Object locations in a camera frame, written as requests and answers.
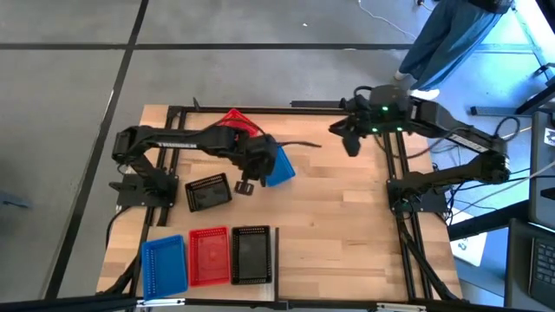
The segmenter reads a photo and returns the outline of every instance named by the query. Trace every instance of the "blue plastic basket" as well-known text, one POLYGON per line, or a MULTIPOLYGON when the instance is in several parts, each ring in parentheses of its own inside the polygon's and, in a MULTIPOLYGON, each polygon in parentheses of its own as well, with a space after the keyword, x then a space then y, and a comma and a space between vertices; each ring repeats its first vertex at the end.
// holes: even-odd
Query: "blue plastic basket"
POLYGON ((295 170, 293 170, 291 162, 287 159, 284 149, 279 147, 274 171, 271 172, 271 175, 266 177, 266 185, 276 186, 293 177, 295 177, 295 170))
POLYGON ((175 295, 187 290, 185 244, 181 235, 145 242, 140 255, 145 300, 175 295))

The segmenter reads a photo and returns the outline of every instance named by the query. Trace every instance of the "black plastic basket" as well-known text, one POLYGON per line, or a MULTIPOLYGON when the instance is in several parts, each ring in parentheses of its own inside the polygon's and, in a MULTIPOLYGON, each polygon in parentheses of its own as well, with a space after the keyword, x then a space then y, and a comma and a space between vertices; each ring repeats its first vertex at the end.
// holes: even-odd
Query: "black plastic basket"
POLYGON ((270 226, 232 229, 232 284, 271 283, 270 226))
POLYGON ((191 212, 203 211, 232 200, 225 173, 187 183, 185 193, 191 212))

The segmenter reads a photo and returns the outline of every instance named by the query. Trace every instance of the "wooden tabletop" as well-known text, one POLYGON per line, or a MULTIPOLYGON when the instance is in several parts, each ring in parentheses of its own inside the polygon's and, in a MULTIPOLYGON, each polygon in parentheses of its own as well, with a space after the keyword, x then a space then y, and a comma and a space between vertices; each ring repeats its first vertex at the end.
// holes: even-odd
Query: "wooden tabletop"
MULTIPOLYGON (((140 123, 163 127, 166 112, 167 106, 146 105, 140 123)), ((194 213, 187 206, 185 183, 225 172, 230 185, 235 185, 241 172, 227 159, 200 151, 181 151, 177 168, 180 188, 167 228, 151 228, 148 239, 219 225, 278 227, 280 299, 407 300, 399 236, 385 190, 389 175, 383 151, 373 140, 362 140, 358 157, 348 157, 341 138, 328 132, 329 125, 341 116, 247 116, 278 141, 308 140, 323 148, 285 147, 295 178, 276 187, 263 188, 255 182, 252 196, 233 194, 227 204, 194 213)), ((221 117, 223 114, 187 114, 186 128, 201 129, 221 117)), ((426 139, 418 135, 406 135, 405 144, 407 154, 428 147, 426 139)), ((157 153, 150 150, 147 157, 154 162, 157 153)), ((431 171, 429 155, 411 159, 409 167, 412 171, 431 171)), ((144 207, 134 207, 114 222, 98 290, 111 286, 133 260, 144 216, 144 207)), ((434 214, 419 216, 428 261, 451 291, 460 296, 447 227, 434 214)), ((416 293, 423 296, 418 265, 412 260, 416 293)), ((232 299, 235 290, 244 286, 222 287, 219 291, 209 290, 211 287, 195 289, 183 296, 232 299)), ((249 292, 248 298, 237 299, 269 297, 268 289, 260 286, 249 292)))

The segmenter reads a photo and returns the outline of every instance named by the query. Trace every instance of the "shoe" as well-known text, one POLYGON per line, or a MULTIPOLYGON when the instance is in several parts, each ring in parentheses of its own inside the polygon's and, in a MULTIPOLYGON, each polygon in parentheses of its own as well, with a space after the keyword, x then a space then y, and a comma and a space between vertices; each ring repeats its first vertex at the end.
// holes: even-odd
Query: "shoe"
POLYGON ((395 78, 397 81, 401 81, 401 80, 405 79, 407 76, 408 76, 408 74, 403 74, 402 72, 397 70, 395 75, 393 75, 393 78, 395 78))
POLYGON ((421 91, 421 90, 409 90, 407 94, 410 96, 417 97, 419 99, 431 101, 440 95, 440 90, 434 89, 429 91, 421 91))

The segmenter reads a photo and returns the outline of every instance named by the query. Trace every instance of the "table leg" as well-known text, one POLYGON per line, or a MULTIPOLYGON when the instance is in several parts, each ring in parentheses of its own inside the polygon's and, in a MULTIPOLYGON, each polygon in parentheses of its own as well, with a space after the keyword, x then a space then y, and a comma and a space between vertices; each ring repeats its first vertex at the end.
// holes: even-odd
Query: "table leg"
POLYGON ((453 242, 457 239, 506 227, 512 218, 528 222, 528 206, 529 200, 527 199, 497 211, 448 226, 449 240, 453 242))
POLYGON ((555 83, 548 83, 546 89, 534 95, 519 107, 471 107, 470 114, 475 116, 526 116, 530 117, 539 108, 555 97, 555 83))

